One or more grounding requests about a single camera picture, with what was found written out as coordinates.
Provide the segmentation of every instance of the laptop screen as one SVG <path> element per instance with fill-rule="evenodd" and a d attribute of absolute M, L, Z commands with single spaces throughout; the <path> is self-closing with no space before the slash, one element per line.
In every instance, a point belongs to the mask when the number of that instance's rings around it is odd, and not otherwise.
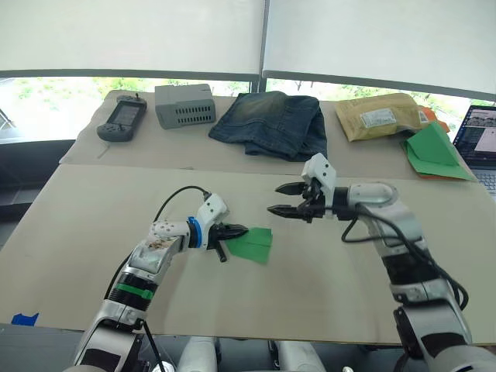
<path fill-rule="evenodd" d="M 496 167 L 496 107 L 472 105 L 453 145 L 469 166 Z"/>

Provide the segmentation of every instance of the blue ring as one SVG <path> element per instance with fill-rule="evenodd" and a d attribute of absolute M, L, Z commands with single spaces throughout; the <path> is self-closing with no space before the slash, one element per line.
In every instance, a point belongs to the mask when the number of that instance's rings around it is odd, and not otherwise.
<path fill-rule="evenodd" d="M 202 246 L 202 228 L 200 227 L 200 223 L 198 222 L 198 220 L 195 218 L 195 217 L 188 217 L 188 221 L 190 223 L 192 223 L 193 225 L 195 225 L 195 228 L 196 228 L 196 247 L 195 248 L 199 248 L 200 246 Z"/>

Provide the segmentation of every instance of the gray box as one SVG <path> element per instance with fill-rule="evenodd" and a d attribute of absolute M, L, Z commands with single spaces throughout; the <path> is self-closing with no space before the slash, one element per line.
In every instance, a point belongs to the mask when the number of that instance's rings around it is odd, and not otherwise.
<path fill-rule="evenodd" d="M 215 121 L 215 104 L 208 84 L 155 87 L 155 112 L 164 129 Z"/>

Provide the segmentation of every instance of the black game controller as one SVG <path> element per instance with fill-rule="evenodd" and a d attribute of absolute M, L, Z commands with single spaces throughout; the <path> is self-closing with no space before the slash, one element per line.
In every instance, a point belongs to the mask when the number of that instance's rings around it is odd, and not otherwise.
<path fill-rule="evenodd" d="M 117 106 L 107 122 L 98 126 L 96 133 L 104 141 L 126 142 L 133 139 L 134 132 L 145 115 L 146 101 L 138 96 L 120 95 Z"/>

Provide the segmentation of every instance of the ventilation grille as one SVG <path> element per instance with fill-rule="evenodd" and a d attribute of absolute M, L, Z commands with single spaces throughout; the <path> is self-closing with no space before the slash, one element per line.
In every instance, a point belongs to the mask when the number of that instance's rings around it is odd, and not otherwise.
<path fill-rule="evenodd" d="M 211 106 L 196 106 L 176 108 L 177 122 L 179 124 L 199 124 L 212 121 Z"/>

